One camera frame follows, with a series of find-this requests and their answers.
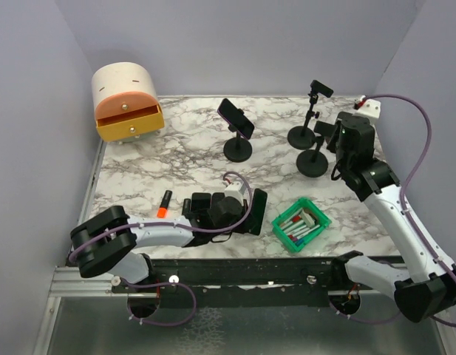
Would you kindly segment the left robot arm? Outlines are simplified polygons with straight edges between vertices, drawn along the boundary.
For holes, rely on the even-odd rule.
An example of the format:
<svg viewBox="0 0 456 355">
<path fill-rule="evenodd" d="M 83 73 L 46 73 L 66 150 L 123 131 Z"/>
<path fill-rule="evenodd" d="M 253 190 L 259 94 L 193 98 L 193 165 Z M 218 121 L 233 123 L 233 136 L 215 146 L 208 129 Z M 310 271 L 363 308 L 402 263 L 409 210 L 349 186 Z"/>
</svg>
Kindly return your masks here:
<svg viewBox="0 0 456 355">
<path fill-rule="evenodd" d="M 154 285 L 154 273 L 149 258 L 134 253 L 135 249 L 203 246 L 241 226 L 250 213 L 249 202 L 234 197 L 173 219 L 131 218 L 122 206 L 112 206 L 70 232 L 69 261 L 83 278 L 109 273 L 129 281 L 137 291 L 148 291 Z"/>
</svg>

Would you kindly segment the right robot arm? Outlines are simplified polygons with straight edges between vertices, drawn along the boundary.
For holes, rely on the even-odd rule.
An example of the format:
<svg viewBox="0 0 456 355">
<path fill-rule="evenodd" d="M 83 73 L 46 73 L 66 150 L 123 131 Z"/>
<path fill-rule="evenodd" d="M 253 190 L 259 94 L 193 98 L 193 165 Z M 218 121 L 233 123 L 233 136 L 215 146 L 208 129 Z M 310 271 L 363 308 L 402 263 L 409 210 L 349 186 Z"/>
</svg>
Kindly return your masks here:
<svg viewBox="0 0 456 355">
<path fill-rule="evenodd" d="M 375 128 L 365 117 L 340 112 L 327 127 L 327 149 L 336 156 L 332 180 L 343 180 L 378 218 L 406 265 L 398 270 L 359 251 L 332 262 L 336 288 L 366 285 L 395 301 L 410 321 L 420 322 L 456 305 L 456 263 L 435 242 L 402 194 L 390 166 L 374 156 Z"/>
</svg>

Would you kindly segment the black phone stand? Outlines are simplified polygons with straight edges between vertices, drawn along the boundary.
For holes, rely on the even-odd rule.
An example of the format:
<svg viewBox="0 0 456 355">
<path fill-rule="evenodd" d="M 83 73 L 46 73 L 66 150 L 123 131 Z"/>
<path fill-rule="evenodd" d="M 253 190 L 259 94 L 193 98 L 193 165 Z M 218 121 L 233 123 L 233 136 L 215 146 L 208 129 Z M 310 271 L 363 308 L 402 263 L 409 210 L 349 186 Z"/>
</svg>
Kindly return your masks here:
<svg viewBox="0 0 456 355">
<path fill-rule="evenodd" d="M 328 168 L 326 156 L 320 152 L 325 140 L 331 139 L 335 126 L 323 121 L 317 121 L 313 132 L 316 133 L 312 149 L 305 150 L 296 159 L 296 167 L 301 174 L 309 178 L 321 177 Z"/>
<path fill-rule="evenodd" d="M 310 84 L 310 93 L 308 94 L 310 97 L 310 107 L 306 113 L 304 124 L 302 126 L 293 127 L 287 134 L 287 141 L 293 148 L 306 150 L 313 146 L 315 134 L 313 130 L 308 127 L 308 124 L 312 118 L 318 118 L 320 115 L 319 112 L 314 110 L 314 106 L 317 104 L 320 95 L 330 98 L 333 93 L 333 89 L 320 81 L 312 80 Z"/>
<path fill-rule="evenodd" d="M 253 151 L 251 143 L 244 139 L 234 126 L 229 125 L 228 129 L 231 132 L 235 132 L 236 137 L 225 142 L 223 147 L 224 156 L 234 163 L 247 161 L 251 157 Z"/>
</svg>

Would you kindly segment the grey silver phone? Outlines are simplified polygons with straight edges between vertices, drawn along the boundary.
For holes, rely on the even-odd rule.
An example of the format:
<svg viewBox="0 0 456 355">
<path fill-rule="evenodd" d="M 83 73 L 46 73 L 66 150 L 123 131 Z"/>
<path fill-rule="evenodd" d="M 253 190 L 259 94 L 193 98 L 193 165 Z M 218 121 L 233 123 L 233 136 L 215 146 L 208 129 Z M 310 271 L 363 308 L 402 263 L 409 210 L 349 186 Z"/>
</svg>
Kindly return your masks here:
<svg viewBox="0 0 456 355">
<path fill-rule="evenodd" d="M 191 195 L 190 212 L 193 214 L 202 214 L 211 207 L 211 194 L 207 192 L 194 192 Z"/>
</svg>

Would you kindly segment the black phone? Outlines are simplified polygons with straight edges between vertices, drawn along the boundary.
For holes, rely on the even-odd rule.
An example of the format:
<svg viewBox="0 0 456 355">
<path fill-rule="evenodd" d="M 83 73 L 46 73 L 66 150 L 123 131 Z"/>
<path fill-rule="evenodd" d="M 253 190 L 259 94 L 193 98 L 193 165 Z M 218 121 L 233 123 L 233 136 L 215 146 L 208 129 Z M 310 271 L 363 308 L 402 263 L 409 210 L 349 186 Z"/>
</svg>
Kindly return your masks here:
<svg viewBox="0 0 456 355">
<path fill-rule="evenodd" d="M 221 204 L 225 199 L 225 193 L 224 192 L 215 192 L 211 196 L 211 207 L 218 206 Z"/>
</svg>

